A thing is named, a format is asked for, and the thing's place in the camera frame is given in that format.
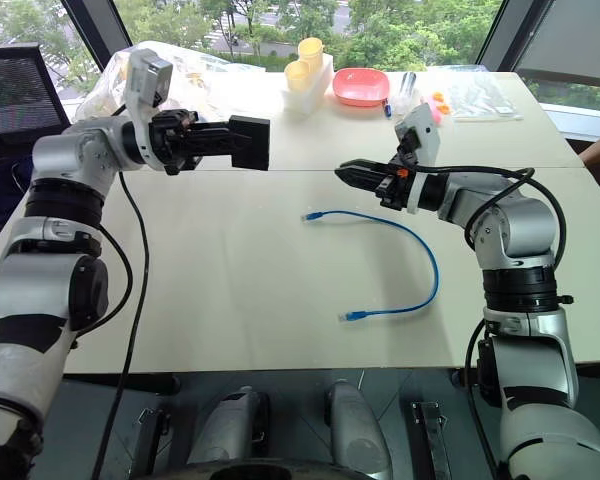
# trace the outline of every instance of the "road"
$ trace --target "road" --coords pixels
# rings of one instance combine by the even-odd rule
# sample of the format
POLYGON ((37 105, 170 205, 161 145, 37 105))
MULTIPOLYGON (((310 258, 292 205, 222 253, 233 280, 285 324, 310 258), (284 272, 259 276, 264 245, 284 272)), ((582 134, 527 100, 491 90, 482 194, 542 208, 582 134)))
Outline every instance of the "road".
MULTIPOLYGON (((278 6, 272 5, 269 7, 269 10, 266 13, 260 15, 260 23, 262 25, 275 27, 278 23, 279 16, 277 13, 278 6)), ((240 14, 234 15, 234 19, 236 24, 238 25, 246 25, 247 19, 240 14)), ((222 19, 222 25, 227 31, 228 20, 226 18, 222 19)), ((333 31, 336 33, 345 33, 347 27, 349 26, 349 5, 347 0, 338 0, 338 8, 336 9, 333 15, 333 31)), ((205 35, 205 38, 210 42, 210 48, 212 50, 217 50, 219 52, 228 52, 229 46, 227 45, 226 40, 222 36, 222 31, 220 27, 217 26, 212 32, 209 32, 205 35)), ((278 56, 288 56, 290 53, 295 53, 295 47, 287 47, 285 45, 276 45, 276 44, 268 44, 263 45, 264 48, 261 47, 262 55, 268 55, 272 50, 276 51, 278 56)), ((233 51, 235 53, 253 53, 253 49, 246 42, 240 40, 237 46, 233 47, 233 51)))

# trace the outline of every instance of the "white plastic container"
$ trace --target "white plastic container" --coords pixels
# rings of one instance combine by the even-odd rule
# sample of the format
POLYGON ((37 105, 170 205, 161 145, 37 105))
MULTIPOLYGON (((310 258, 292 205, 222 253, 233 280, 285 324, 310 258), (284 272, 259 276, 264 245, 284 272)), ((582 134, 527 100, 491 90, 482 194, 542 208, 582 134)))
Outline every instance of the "white plastic container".
POLYGON ((322 68, 312 73, 309 77, 308 86, 302 92, 289 90, 287 82, 282 88, 282 99, 286 110, 293 110, 309 115, 320 104, 324 92, 333 79, 333 57, 322 54, 322 68))

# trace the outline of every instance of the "silver robot arm segment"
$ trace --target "silver robot arm segment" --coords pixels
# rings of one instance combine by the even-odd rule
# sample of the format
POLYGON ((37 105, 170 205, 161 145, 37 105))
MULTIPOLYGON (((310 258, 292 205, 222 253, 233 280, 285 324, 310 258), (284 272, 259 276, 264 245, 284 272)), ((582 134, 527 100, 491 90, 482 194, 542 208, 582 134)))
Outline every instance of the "silver robot arm segment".
MULTIPOLYGON (((439 138, 428 105, 396 126, 389 164, 353 160, 336 174, 396 210, 435 211, 466 228, 474 212, 511 185, 493 173, 424 173, 439 138)), ((555 220, 540 200, 514 190, 470 225, 486 306, 478 375, 482 396, 502 407, 502 463, 509 478, 600 479, 600 433, 573 410, 578 378, 551 246, 555 220)))
POLYGON ((130 63, 131 121, 79 122, 33 149, 26 211, 0 259, 0 479, 28 475, 76 336, 107 310, 99 226, 116 173, 148 164, 175 175, 207 155, 268 168, 268 120, 199 123, 187 110, 158 113, 171 65, 150 50, 132 53, 130 63))

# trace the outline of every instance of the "pink bowl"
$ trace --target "pink bowl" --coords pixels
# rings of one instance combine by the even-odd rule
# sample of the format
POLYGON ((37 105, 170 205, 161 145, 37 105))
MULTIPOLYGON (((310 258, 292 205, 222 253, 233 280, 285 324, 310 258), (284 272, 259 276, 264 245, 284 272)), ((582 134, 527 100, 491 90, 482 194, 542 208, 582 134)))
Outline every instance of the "pink bowl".
POLYGON ((375 107, 389 98, 389 78, 373 68, 343 68, 333 77, 333 93, 345 105, 375 107))

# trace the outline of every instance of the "black cable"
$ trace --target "black cable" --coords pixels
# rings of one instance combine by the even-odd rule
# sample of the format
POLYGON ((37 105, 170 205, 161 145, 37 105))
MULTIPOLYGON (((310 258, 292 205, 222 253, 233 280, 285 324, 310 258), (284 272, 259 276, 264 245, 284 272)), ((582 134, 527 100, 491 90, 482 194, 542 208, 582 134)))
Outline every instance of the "black cable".
POLYGON ((118 385, 116 387, 116 393, 113 398, 113 404, 111 405, 111 409, 109 410, 109 416, 107 417, 107 423, 104 428, 104 432, 102 433, 102 439, 100 440, 100 447, 98 449, 98 456, 96 457, 96 463, 93 466, 93 471, 91 473, 92 480, 98 480, 100 477, 100 472, 102 471, 102 465, 104 464, 104 457, 107 452, 107 446, 109 444, 109 438, 111 437, 111 432, 113 431, 113 423, 116 418, 116 414, 118 413, 118 407, 120 406, 120 401, 122 400, 122 393, 124 392, 124 386, 127 382, 127 377, 129 376, 129 368, 131 367, 131 359, 133 358, 133 347, 136 341, 136 335, 138 333, 138 325, 140 324, 140 316, 142 314, 142 306, 144 305, 144 298, 147 294, 147 282, 149 280, 149 242, 147 240, 147 231, 144 226, 144 220, 142 218, 142 214, 140 213, 140 209, 136 202, 133 200, 129 189, 127 188, 127 184, 124 180, 124 175, 122 172, 118 173, 118 177, 120 178, 120 184, 122 185, 122 190, 124 190, 133 211, 138 217, 138 224, 140 225, 140 233, 142 234, 142 246, 144 247, 144 271, 142 273, 142 287, 140 289, 140 298, 138 299, 138 307, 136 308, 136 314, 133 318, 133 325, 131 326, 131 333, 129 334, 129 344, 127 346, 127 354, 124 360, 124 367, 122 368, 122 372, 120 373, 120 379, 118 380, 118 385))
POLYGON ((498 467, 496 464, 495 457, 493 456, 493 451, 491 451, 491 446, 489 445, 487 434, 484 432, 482 421, 480 420, 480 416, 478 415, 478 409, 476 408, 476 400, 473 397, 473 388, 471 385, 471 380, 469 378, 469 372, 471 371, 471 356, 473 355, 473 347, 483 327, 484 320, 482 320, 478 324, 476 329, 471 334, 471 339, 469 340, 469 346, 467 347, 467 355, 464 359, 464 386, 467 389, 467 400, 469 402, 469 411, 471 412, 471 418, 473 419, 473 422, 476 425, 476 431, 478 432, 478 438, 480 439, 480 444, 482 445, 482 450, 484 452, 485 459, 487 460, 489 471, 491 472, 491 476, 494 478, 494 480, 496 480, 498 478, 498 467))
POLYGON ((124 112, 124 111, 126 110, 126 108, 127 108, 127 106, 126 106, 126 105, 123 103, 122 105, 120 105, 120 106, 118 107, 118 109, 117 109, 115 112, 113 112, 113 113, 111 114, 111 116, 112 116, 112 117, 117 117, 117 116, 118 116, 118 115, 120 115, 122 112, 124 112))
MULTIPOLYGON (((463 166, 449 166, 449 167, 424 167, 422 165, 418 165, 415 163, 409 163, 408 167, 416 172, 422 173, 493 173, 496 175, 502 175, 506 178, 517 178, 521 179, 524 177, 524 173, 520 171, 508 170, 505 168, 497 168, 497 167, 479 167, 479 166, 471 166, 471 165, 463 165, 463 166)), ((555 254, 555 262, 554 269, 558 269, 558 265, 560 265, 560 261, 564 255, 564 250, 567 243, 567 221, 564 216, 564 212, 560 203, 556 199, 556 197, 551 193, 551 191, 545 187, 540 182, 534 179, 528 179, 525 183, 528 183, 530 186, 538 190, 544 197, 549 201, 553 210, 556 214, 556 218, 558 219, 558 246, 556 248, 555 254)))
POLYGON ((512 183, 507 188, 502 190, 498 195, 496 195, 495 197, 492 197, 489 200, 487 200, 486 202, 484 202, 482 205, 480 205, 480 207, 478 207, 476 209, 475 212, 473 212, 471 217, 469 217, 469 221, 467 222, 467 225, 464 227, 464 241, 467 242, 467 245, 469 245, 471 250, 475 250, 475 241, 471 239, 471 228, 473 227, 473 224, 476 222, 476 220, 478 220, 478 218, 480 218, 480 216, 484 212, 486 212, 488 209, 493 207, 497 202, 502 200, 507 195, 510 195, 511 193, 515 192, 522 185, 524 185, 525 183, 527 183, 529 181, 529 179, 535 173, 535 170, 533 168, 527 168, 525 170, 526 170, 526 173, 520 180, 518 180, 515 183, 512 183))
POLYGON ((122 298, 118 302, 118 305, 116 305, 116 307, 113 310, 111 310, 111 312, 109 312, 109 314, 107 316, 105 316, 104 318, 98 320, 93 325, 90 325, 87 328, 80 330, 80 332, 78 332, 78 335, 77 335, 78 338, 80 338, 83 335, 86 335, 89 332, 94 331, 96 328, 101 327, 102 325, 107 323, 109 320, 111 320, 113 317, 115 317, 118 314, 118 312, 120 312, 120 310, 122 310, 122 308, 126 305, 127 300, 129 300, 129 296, 131 295, 131 290, 133 289, 133 270, 131 270, 131 264, 129 263, 129 259, 125 255, 124 250, 118 244, 118 242, 116 242, 116 239, 113 238, 113 236, 107 231, 106 228, 104 228, 102 225, 100 225, 100 226, 98 226, 98 230, 100 230, 102 232, 102 235, 107 240, 109 240, 109 243, 111 243, 114 250, 120 256, 120 260, 122 260, 122 264, 124 265, 124 270, 127 273, 127 288, 125 289, 124 294, 122 295, 122 298))

